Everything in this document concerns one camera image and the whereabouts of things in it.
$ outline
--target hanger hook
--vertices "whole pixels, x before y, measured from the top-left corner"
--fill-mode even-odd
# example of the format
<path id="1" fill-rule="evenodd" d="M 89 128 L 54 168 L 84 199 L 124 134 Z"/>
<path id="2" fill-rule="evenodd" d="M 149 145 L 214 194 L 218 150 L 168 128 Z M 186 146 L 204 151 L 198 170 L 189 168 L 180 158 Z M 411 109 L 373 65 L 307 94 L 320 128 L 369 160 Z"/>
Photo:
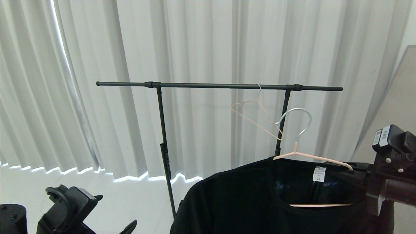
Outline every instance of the hanger hook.
<path id="1" fill-rule="evenodd" d="M 259 91 L 259 93 L 257 94 L 257 97 L 259 97 L 260 96 L 260 93 L 261 93 L 261 86 L 259 85 L 259 84 L 257 84 L 258 86 L 259 86 L 259 88 L 260 88 L 260 91 Z"/>
<path id="2" fill-rule="evenodd" d="M 303 110 L 304 112 L 306 112 L 308 115 L 309 115 L 309 123 L 308 123 L 308 126 L 306 126 L 306 128 L 305 129 L 303 129 L 303 131 L 301 131 L 299 134 L 298 134 L 298 136 L 297 136 L 297 139 L 296 139 L 296 142 L 298 142 L 299 141 L 299 137 L 300 137 L 300 135 L 302 135 L 302 133 L 304 133 L 306 130 L 308 130 L 308 128 L 311 126 L 311 123 L 312 123 L 312 116 L 311 116 L 311 113 L 309 113 L 309 111 L 307 111 L 307 110 L 305 110 L 305 109 L 303 109 L 303 108 L 293 108 L 293 109 L 290 109 L 290 110 L 288 110 L 288 111 L 286 111 L 283 115 L 282 115 L 282 117 L 280 117 L 280 120 L 279 120 L 279 122 L 277 122 L 277 123 L 275 123 L 275 125 L 278 125 L 283 119 L 284 119 L 284 117 L 289 113 L 289 112 L 291 112 L 291 111 L 294 111 L 294 110 Z"/>

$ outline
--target floor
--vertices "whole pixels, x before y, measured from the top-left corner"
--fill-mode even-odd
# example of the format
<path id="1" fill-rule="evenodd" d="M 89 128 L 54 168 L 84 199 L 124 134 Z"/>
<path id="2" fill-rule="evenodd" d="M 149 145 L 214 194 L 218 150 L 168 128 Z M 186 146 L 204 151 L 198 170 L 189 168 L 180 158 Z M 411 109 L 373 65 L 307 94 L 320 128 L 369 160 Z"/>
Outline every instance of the floor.
<path id="1" fill-rule="evenodd" d="M 135 234 L 166 234 L 172 224 L 172 212 L 166 180 L 155 180 L 147 175 L 141 181 L 114 182 L 105 171 L 77 171 L 62 174 L 59 170 L 46 173 L 41 169 L 0 167 L 0 204 L 20 204 L 26 207 L 29 234 L 35 234 L 37 222 L 50 209 L 53 202 L 48 199 L 45 188 L 77 186 L 92 195 L 104 198 L 85 219 L 84 223 L 100 234 L 118 234 L 134 219 L 138 224 Z M 186 182 L 177 177 L 172 184 L 176 207 L 189 188 L 197 182 Z"/>

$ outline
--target black metal clothes rack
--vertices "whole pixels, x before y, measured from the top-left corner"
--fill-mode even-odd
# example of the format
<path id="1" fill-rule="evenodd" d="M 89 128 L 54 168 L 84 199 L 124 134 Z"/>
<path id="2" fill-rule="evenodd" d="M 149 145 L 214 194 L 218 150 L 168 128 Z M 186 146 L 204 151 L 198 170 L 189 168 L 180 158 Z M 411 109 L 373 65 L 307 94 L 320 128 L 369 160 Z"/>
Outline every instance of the black metal clothes rack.
<path id="1" fill-rule="evenodd" d="M 165 169 L 166 183 L 168 186 L 169 199 L 171 201 L 172 215 L 175 218 L 176 209 L 173 201 L 172 185 L 171 185 L 171 170 L 169 165 L 168 143 L 166 140 L 166 127 L 165 127 L 165 115 L 163 112 L 162 102 L 162 88 L 212 88 L 212 89 L 245 89 L 245 90 L 286 90 L 285 100 L 283 102 L 282 115 L 287 111 L 287 105 L 289 104 L 290 93 L 292 91 L 302 90 L 315 90 L 315 91 L 342 91 L 342 87 L 321 87 L 321 86 L 303 86 L 303 85 L 249 85 L 249 84 L 203 84 L 203 83 L 162 83 L 162 82 L 100 82 L 97 81 L 97 86 L 130 86 L 130 87 L 147 87 L 156 88 L 157 97 L 159 102 L 159 114 L 162 127 L 163 143 L 160 144 L 162 152 L 163 166 Z M 285 125 L 285 119 L 280 122 L 279 128 L 283 131 Z M 275 156 L 280 155 L 280 141 L 277 140 Z"/>

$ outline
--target curtain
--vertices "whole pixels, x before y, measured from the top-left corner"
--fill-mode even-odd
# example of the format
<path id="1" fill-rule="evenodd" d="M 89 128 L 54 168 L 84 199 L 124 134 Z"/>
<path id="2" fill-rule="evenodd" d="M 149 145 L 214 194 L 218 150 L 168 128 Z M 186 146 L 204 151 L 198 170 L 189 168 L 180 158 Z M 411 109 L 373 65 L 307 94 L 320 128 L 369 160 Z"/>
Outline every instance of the curtain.
<path id="1" fill-rule="evenodd" d="M 2 32 L 9 34 L 0 35 L 2 49 L 7 47 L 2 52 L 5 79 L 26 79 L 7 86 L 7 98 L 15 94 L 32 101 L 28 110 L 18 98 L 10 102 L 20 105 L 16 115 L 25 120 L 25 129 L 9 111 L 8 118 L 2 118 L 5 144 L 9 144 L 1 149 L 2 162 L 4 157 L 9 164 L 32 165 L 32 161 L 20 160 L 24 155 L 27 160 L 35 157 L 36 165 L 68 164 L 78 170 L 101 167 L 120 178 L 146 172 L 151 177 L 163 175 L 156 90 L 97 87 L 96 81 L 341 86 L 343 92 L 292 92 L 289 109 L 305 108 L 313 117 L 311 127 L 299 140 L 300 152 L 349 161 L 390 81 L 411 1 L 74 0 L 1 4 L 3 11 L 9 11 L 1 16 L 6 19 L 1 20 Z M 28 18 L 35 13 L 21 10 L 25 7 L 43 9 L 49 21 Z M 51 22 L 54 17 L 56 27 Z M 27 26 L 18 29 L 17 18 Z M 44 31 L 31 31 L 33 25 Z M 19 39 L 22 44 L 45 46 L 50 53 L 36 57 L 36 50 L 30 52 L 34 49 L 22 50 L 23 45 L 13 39 L 19 36 L 17 30 L 28 35 Z M 53 42 L 46 43 L 45 38 L 53 38 Z M 50 75 L 23 73 L 25 62 L 40 71 L 42 64 L 53 69 L 47 71 Z M 29 80 L 36 77 L 45 88 L 30 85 Z M 60 89 L 54 90 L 52 84 Z M 26 90 L 20 93 L 19 85 Z M 254 100 L 258 90 L 163 88 L 162 92 L 173 176 L 182 173 L 186 178 L 206 178 L 274 154 L 276 139 L 230 109 L 233 103 Z M 275 122 L 281 116 L 284 93 L 263 90 L 259 94 Z M 6 106 L 3 93 L 1 98 Z M 246 104 L 238 111 L 277 135 L 277 128 L 257 105 Z M 59 128 L 50 124 L 51 116 Z M 61 116 L 71 118 L 71 124 Z M 292 151 L 307 121 L 305 113 L 288 114 L 282 153 Z M 33 142 L 30 151 L 22 152 L 25 140 L 17 135 L 19 131 L 32 133 L 24 136 Z M 70 144 L 72 139 L 81 141 L 82 147 Z M 57 154 L 61 150 L 66 154 Z M 61 157 L 70 162 L 59 163 Z M 75 163 L 77 157 L 84 161 Z"/>

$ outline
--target shirt label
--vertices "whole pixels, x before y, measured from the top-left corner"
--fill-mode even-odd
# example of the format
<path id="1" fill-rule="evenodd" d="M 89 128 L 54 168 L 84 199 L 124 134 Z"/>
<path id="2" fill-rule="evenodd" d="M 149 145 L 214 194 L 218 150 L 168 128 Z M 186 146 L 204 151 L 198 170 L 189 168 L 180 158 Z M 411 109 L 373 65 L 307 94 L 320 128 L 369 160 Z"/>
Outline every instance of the shirt label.
<path id="1" fill-rule="evenodd" d="M 317 181 L 317 182 L 324 182 L 326 169 L 327 169 L 326 167 L 315 167 L 312 180 Z"/>
<path id="2" fill-rule="evenodd" d="M 379 143 L 379 141 L 380 141 L 380 136 L 381 136 L 381 132 L 382 132 L 383 130 L 382 129 L 380 129 L 380 130 L 378 130 L 377 132 L 376 132 L 376 135 L 374 136 L 374 140 L 373 140 L 373 145 L 377 145 L 378 143 Z"/>
<path id="3" fill-rule="evenodd" d="M 380 142 L 379 142 L 380 146 L 385 146 L 388 144 L 387 137 L 389 136 L 389 131 L 390 131 L 390 125 L 383 127 L 382 132 L 381 132 Z"/>

